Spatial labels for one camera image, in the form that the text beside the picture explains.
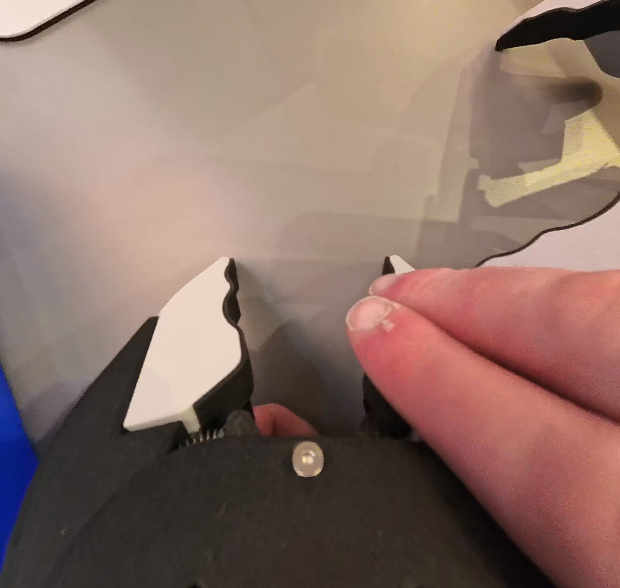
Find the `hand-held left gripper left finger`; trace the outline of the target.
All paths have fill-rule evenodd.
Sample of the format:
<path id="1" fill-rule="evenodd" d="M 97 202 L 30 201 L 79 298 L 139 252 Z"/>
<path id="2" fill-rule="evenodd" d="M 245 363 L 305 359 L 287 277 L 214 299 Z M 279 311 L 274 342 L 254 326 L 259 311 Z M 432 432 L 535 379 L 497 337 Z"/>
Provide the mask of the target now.
<path id="1" fill-rule="evenodd" d="M 221 257 L 160 310 L 123 422 L 129 432 L 180 423 L 214 432 L 253 417 L 253 374 L 237 300 L 235 260 Z"/>

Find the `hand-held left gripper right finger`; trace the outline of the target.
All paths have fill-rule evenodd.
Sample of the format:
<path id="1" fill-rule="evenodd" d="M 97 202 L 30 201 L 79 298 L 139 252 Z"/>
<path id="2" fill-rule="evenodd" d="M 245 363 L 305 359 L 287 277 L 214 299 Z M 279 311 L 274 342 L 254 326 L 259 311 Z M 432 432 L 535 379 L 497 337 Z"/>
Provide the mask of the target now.
<path id="1" fill-rule="evenodd" d="M 414 268 L 400 256 L 390 255 L 384 259 L 381 275 L 406 274 L 412 271 Z M 362 435 L 371 438 L 417 438 L 417 432 L 402 419 L 365 373 L 362 390 L 365 412 L 361 422 Z"/>

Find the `blue plastic bin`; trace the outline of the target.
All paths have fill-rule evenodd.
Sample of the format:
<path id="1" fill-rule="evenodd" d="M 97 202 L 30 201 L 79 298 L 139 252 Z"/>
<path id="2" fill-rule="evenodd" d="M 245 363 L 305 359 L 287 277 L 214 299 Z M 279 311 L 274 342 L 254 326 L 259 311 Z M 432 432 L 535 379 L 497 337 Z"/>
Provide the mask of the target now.
<path id="1" fill-rule="evenodd" d="M 1 369 L 1 515 L 19 507 L 38 464 L 11 388 Z"/>

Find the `person's left hand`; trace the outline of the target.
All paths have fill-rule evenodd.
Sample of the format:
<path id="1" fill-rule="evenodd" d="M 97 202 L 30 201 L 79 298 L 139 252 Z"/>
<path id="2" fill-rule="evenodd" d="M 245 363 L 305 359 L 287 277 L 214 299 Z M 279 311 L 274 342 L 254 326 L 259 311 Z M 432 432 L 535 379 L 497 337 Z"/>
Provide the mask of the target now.
<path id="1" fill-rule="evenodd" d="M 263 437 L 314 437 L 317 431 L 288 408 L 269 403 L 255 406 L 253 415 Z"/>

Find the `person's right hand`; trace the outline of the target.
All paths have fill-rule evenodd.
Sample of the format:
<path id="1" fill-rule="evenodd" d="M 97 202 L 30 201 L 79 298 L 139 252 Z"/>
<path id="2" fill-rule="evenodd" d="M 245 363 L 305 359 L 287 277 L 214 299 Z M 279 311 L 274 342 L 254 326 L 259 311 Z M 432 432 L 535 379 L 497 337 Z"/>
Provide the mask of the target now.
<path id="1" fill-rule="evenodd" d="M 619 271 L 422 269 L 346 316 L 363 370 L 559 587 L 619 587 Z"/>

